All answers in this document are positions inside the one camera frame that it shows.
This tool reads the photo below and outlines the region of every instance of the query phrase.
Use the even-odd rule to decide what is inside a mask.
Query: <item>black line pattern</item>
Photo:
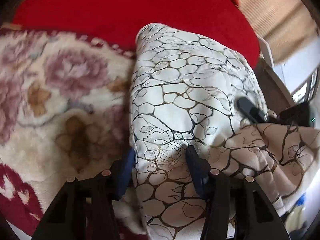
[[[190,144],[213,168],[236,178],[256,177],[276,200],[277,211],[284,212],[288,205],[282,197],[290,198],[300,187],[315,151],[308,150],[298,127],[276,128],[286,130],[278,137],[282,150],[276,149],[278,141],[269,141],[274,125],[255,127],[239,114],[235,101],[240,96],[268,111],[244,57],[212,39],[161,24],[145,26],[137,46],[131,88],[133,180],[150,237],[200,237],[205,202],[196,195],[186,166]],[[286,138],[292,135],[294,144],[300,143],[288,147]],[[294,177],[283,190],[281,172]],[[233,234],[230,224],[228,235]]]

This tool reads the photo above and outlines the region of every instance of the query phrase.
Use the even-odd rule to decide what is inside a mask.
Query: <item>red bedsheet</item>
[[[231,0],[26,0],[13,20],[25,28],[86,33],[135,49],[135,35],[159,22],[208,36],[244,55],[254,68],[259,43]]]

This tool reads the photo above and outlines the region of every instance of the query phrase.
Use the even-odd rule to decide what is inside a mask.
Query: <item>brown fabric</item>
[[[254,31],[265,39],[275,64],[317,36],[317,25],[300,0],[239,0]]]

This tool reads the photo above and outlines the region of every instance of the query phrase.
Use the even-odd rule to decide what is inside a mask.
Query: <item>floral blanket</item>
[[[76,33],[1,30],[0,210],[28,235],[67,177],[93,177],[128,149],[133,56]]]
[[[188,145],[228,176],[253,176],[279,215],[310,185],[319,169],[319,131],[251,125],[237,110],[239,97],[268,112],[241,54],[162,24],[140,30],[130,139],[137,152],[133,180],[151,239],[200,239],[206,203],[196,194],[186,165]],[[230,205],[228,236],[233,237]]]

